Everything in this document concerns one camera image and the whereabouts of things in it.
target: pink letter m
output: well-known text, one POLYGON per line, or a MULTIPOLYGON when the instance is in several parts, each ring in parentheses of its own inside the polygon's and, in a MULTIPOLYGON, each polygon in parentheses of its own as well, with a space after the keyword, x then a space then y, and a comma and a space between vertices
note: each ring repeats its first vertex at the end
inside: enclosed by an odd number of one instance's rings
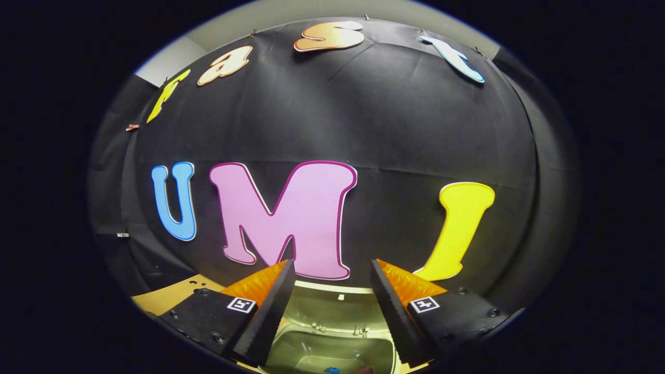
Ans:
POLYGON ((340 234, 344 198, 357 181, 354 168, 333 161, 296 166, 274 212, 265 205, 245 165, 214 166, 210 180, 219 194, 226 257, 241 264, 256 263, 256 256, 245 245, 245 232, 261 259, 272 266, 293 239, 296 274, 323 280, 348 278, 340 234))

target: yellow letter i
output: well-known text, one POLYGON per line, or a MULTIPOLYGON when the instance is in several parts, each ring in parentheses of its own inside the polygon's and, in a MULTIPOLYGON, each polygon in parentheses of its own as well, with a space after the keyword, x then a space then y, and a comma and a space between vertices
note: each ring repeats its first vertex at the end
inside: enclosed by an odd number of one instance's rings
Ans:
POLYGON ((474 182, 451 183, 439 193, 446 209, 446 221, 425 266, 414 271, 428 281, 443 280, 462 270, 460 263, 480 219, 494 203, 494 190, 474 182))

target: screw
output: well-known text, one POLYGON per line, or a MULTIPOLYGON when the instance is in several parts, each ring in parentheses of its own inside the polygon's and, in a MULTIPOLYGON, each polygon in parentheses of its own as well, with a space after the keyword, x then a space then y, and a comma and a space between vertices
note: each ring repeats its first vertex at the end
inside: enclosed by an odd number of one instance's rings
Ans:
POLYGON ((451 341, 453 341, 453 339, 455 339, 455 335, 453 335, 453 334, 445 334, 445 335, 441 338, 441 342, 442 342, 442 343, 450 343, 451 341))
POLYGON ((213 333, 213 334, 212 334, 212 339, 213 339, 214 341, 218 342, 219 344, 224 344, 224 343, 226 343, 226 339, 224 339, 224 337, 223 337, 223 336, 220 336, 218 333, 213 333))

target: foam letter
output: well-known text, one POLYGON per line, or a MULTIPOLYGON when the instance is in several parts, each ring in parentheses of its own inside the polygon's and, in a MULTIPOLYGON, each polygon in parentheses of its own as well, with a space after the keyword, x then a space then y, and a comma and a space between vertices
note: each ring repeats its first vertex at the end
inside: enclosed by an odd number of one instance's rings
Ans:
POLYGON ((231 52, 222 55, 220 58, 210 64, 210 69, 206 70, 199 78, 198 85, 203 86, 214 81, 217 77, 228 77, 236 71, 242 69, 249 60, 247 56, 251 52, 251 45, 236 48, 231 52))
POLYGON ((271 212, 243 164, 229 162, 210 170, 217 186, 226 234, 224 254, 241 264, 256 257, 245 244, 247 234, 268 266, 282 257, 293 240, 296 274, 343 280, 350 270, 342 263, 340 233, 346 193, 356 185, 354 168, 341 162, 311 161, 296 166, 271 212))
POLYGON ((152 108, 152 112, 150 112, 150 116, 148 116, 148 120, 146 121, 146 123, 150 123, 151 120, 157 117, 157 114, 159 114, 162 111, 162 103, 167 101, 168 98, 171 97, 171 94, 176 89, 178 82, 185 79, 189 75, 190 71, 192 70, 187 69, 187 71, 185 71, 181 75, 178 75, 174 80, 170 81, 166 86, 164 86, 164 90, 162 91, 160 97, 157 99, 155 107, 152 108))
POLYGON ((446 61, 449 62, 460 73, 466 75, 478 83, 485 82, 485 79, 482 75, 480 75, 479 72, 471 69, 469 65, 466 64, 465 60, 468 61, 469 59, 462 52, 453 49, 453 47, 448 45, 448 43, 439 39, 424 36, 420 36, 420 38, 433 44, 434 48, 436 48, 436 50, 441 53, 441 56, 443 56, 446 61))
POLYGON ((155 202, 157 213, 166 231, 180 240, 188 242, 196 236, 196 219, 194 218, 194 207, 192 206, 192 192, 190 191, 190 179, 194 175, 194 165, 189 162, 179 162, 173 165, 173 177, 178 186, 178 200, 180 201, 180 214, 182 221, 176 222, 171 216, 168 208, 168 197, 166 196, 166 185, 164 182, 168 177, 168 169, 165 166, 155 166, 152 169, 152 183, 155 187, 155 202))
POLYGON ((307 52, 353 47, 365 40, 365 36, 356 30, 362 30, 362 25, 353 21, 319 23, 305 29, 303 39, 293 43, 293 48, 307 52))
POLYGON ((494 190, 480 183, 452 183, 441 189, 439 202, 446 209, 444 227, 425 266, 413 273, 428 281, 444 280, 462 270, 460 262, 480 218, 494 203, 494 190))

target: white wall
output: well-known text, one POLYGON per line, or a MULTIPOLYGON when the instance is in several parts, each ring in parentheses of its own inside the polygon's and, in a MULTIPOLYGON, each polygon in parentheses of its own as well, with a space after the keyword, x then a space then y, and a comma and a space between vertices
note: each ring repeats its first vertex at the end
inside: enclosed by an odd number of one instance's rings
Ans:
POLYGON ((181 37, 154 55, 134 74, 159 87, 166 77, 171 78, 206 53, 203 47, 189 37, 181 37))

